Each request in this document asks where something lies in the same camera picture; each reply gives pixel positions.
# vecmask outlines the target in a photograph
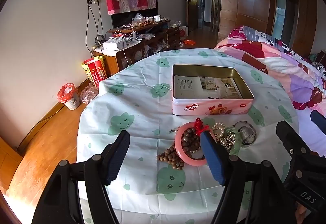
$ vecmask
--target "wooden floor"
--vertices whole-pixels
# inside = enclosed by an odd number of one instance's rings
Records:
[[[197,28],[187,36],[187,39],[194,40],[195,45],[185,45],[185,48],[211,48],[213,49],[219,42],[217,39],[217,33],[211,31],[208,26],[203,28]]]
[[[42,191],[60,160],[76,162],[81,104],[71,111],[63,107],[36,134],[27,147],[10,187],[7,201],[22,224],[30,224]]]

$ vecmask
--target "white mug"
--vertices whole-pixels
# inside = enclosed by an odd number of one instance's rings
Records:
[[[155,22],[160,22],[161,21],[161,16],[160,15],[155,15],[154,20],[155,20]]]

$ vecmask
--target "genji logo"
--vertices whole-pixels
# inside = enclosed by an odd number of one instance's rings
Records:
[[[193,104],[193,105],[187,105],[186,107],[185,107],[185,110],[186,111],[191,111],[191,110],[195,110],[195,109],[197,109],[199,107],[199,104]]]

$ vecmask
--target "baseboard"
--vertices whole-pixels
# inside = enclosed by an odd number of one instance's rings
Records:
[[[82,90],[84,88],[86,88],[88,85],[90,84],[90,80],[87,79],[85,81],[83,81],[78,87],[77,87],[77,91],[78,94],[80,94],[82,92]],[[26,135],[26,137],[23,139],[23,141],[19,144],[18,148],[17,148],[17,152],[24,156],[25,155],[25,149],[28,146],[28,144],[31,142],[31,140],[35,137],[35,135],[37,134],[37,132],[40,131],[40,129],[51,119],[50,116],[56,114],[57,112],[59,112],[63,106],[65,106],[62,103],[57,103],[55,106],[52,107],[52,109],[50,111],[48,111],[46,113],[46,115],[44,117],[41,118],[41,120],[45,119],[42,122],[38,122],[32,129],[31,131]]]

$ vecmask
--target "person's hand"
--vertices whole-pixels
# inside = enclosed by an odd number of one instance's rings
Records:
[[[297,219],[298,224],[301,224],[303,222],[306,211],[307,209],[303,205],[298,203],[297,210],[295,211],[295,218]]]

